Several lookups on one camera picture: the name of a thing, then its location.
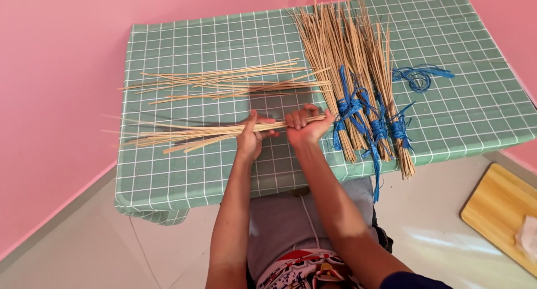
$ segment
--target white drawstring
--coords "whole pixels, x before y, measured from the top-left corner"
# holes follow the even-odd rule
[[[317,243],[317,248],[320,249],[321,245],[319,244],[319,237],[317,236],[317,232],[315,231],[315,228],[313,227],[312,218],[309,216],[308,209],[305,206],[304,198],[300,196],[300,200],[302,200],[302,205],[304,206],[305,214],[308,216],[309,225],[312,227],[313,234],[315,235],[315,242]]]

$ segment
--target green tablecloth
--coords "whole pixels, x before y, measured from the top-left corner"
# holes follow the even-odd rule
[[[456,74],[437,78],[426,93],[414,93],[406,83],[394,83],[401,109],[413,118],[408,136],[416,165],[441,162],[503,149],[533,139],[537,112],[501,56],[468,0],[365,0],[373,20],[386,22],[390,14],[390,46],[395,65],[431,63]],[[358,7],[356,1],[351,7]],[[188,73],[257,66],[299,58],[308,65],[296,27],[285,10],[259,11],[223,17],[134,25],[127,46],[125,86],[153,81],[140,72]],[[297,74],[264,76],[286,80]],[[229,124],[244,119],[250,108],[274,118],[314,102],[325,106],[320,94],[266,98],[190,99],[150,105],[170,91],[123,93],[126,119],[177,125]],[[138,133],[154,126],[123,121],[121,130]],[[323,152],[338,179],[369,176],[370,157],[346,163],[331,145],[331,134],[321,141]],[[169,145],[122,148],[117,162],[116,207],[123,214],[172,225],[181,223],[189,208],[222,199],[236,141],[226,140],[184,154],[163,155]],[[382,162],[382,171],[396,170],[395,161]],[[305,178],[285,135],[264,141],[253,165],[251,196],[264,196],[305,185]]]

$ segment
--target cutting board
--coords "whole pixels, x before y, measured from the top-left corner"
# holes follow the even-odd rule
[[[466,205],[461,219],[537,277],[537,264],[515,246],[524,217],[537,217],[537,189],[492,163]]]

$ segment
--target person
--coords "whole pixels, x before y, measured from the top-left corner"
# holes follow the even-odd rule
[[[285,116],[287,140],[310,194],[250,200],[261,142],[278,136],[254,133],[256,123],[275,120],[251,111],[214,224],[206,289],[449,288],[414,274],[389,252],[387,237],[374,227],[371,182],[355,180],[346,189],[339,183],[319,146],[335,117],[326,110],[324,120],[307,124],[318,114],[306,104]]]

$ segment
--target white tile floor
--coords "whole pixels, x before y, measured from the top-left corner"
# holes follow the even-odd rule
[[[535,278],[458,216],[488,163],[474,157],[422,166],[411,181],[385,174],[379,225],[394,239],[395,256],[454,288],[536,288]],[[204,287],[218,205],[162,227],[129,220],[112,200],[113,183],[0,274],[0,288]]]

